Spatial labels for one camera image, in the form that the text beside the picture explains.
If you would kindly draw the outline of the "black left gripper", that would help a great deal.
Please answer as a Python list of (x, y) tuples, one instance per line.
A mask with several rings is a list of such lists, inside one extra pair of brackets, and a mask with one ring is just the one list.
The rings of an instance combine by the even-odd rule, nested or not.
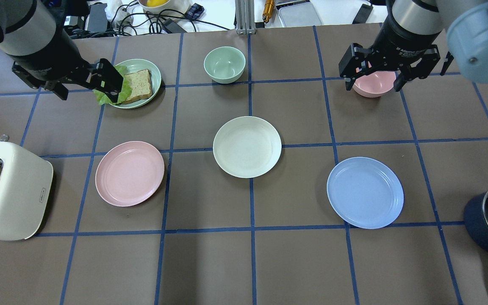
[(52, 91), (61, 100), (67, 100), (69, 91), (64, 84), (75, 84), (105, 93), (116, 102), (122, 88), (123, 77), (106, 58), (94, 64), (83, 59), (50, 58), (47, 62), (17, 62), (12, 65), (15, 73), (33, 89)]

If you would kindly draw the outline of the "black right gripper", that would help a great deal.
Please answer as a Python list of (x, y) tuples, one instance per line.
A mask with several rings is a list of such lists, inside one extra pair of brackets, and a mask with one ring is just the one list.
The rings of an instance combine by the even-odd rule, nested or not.
[(399, 47), (364, 48), (352, 43), (339, 62), (339, 74), (344, 78), (345, 89), (350, 91), (360, 77), (378, 71), (399, 71), (394, 81), (394, 90), (399, 92), (408, 82), (427, 78), (438, 64), (442, 64), (440, 75), (445, 75), (454, 60), (451, 52), (442, 57), (435, 44), (425, 50), (404, 52)]

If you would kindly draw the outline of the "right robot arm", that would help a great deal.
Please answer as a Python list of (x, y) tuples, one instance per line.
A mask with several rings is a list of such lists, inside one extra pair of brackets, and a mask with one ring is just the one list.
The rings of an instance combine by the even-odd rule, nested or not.
[(395, 91), (425, 79), (440, 61), (434, 44), (446, 32), (449, 48), (442, 75), (455, 61), (463, 77), (488, 83), (488, 0), (388, 0), (387, 17), (374, 43), (349, 46), (338, 68), (346, 90), (377, 71), (399, 71)]

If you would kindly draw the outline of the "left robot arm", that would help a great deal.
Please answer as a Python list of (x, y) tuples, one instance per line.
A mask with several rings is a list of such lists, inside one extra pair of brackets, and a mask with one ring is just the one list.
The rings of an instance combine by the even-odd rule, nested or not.
[(123, 95), (123, 76), (106, 58), (84, 60), (40, 0), (0, 0), (0, 50), (15, 62), (12, 70), (24, 83), (62, 100), (68, 97), (66, 84), (95, 89), (115, 104)]

